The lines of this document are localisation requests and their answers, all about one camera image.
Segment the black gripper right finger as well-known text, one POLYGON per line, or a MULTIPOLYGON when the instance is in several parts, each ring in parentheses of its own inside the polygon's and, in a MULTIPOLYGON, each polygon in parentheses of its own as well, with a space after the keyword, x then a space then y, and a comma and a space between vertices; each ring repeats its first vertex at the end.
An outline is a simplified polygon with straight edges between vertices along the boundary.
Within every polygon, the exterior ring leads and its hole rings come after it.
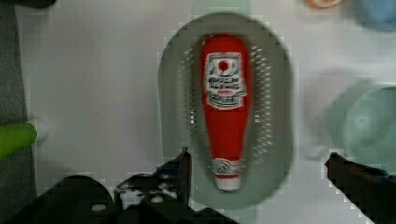
POLYGON ((395 224, 395 176, 349 161, 333 152, 325 162, 327 178, 374 224, 395 224))

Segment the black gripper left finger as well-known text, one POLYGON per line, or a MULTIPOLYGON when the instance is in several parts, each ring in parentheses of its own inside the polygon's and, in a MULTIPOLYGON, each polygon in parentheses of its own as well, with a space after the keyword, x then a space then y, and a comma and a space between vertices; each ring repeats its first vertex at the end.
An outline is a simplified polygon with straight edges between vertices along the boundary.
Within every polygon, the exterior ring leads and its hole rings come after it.
POLYGON ((140 173, 118 184, 114 189, 116 204, 126 210, 145 199, 157 201, 166 197, 187 204, 191 193, 192 157, 187 147, 153 173, 140 173))

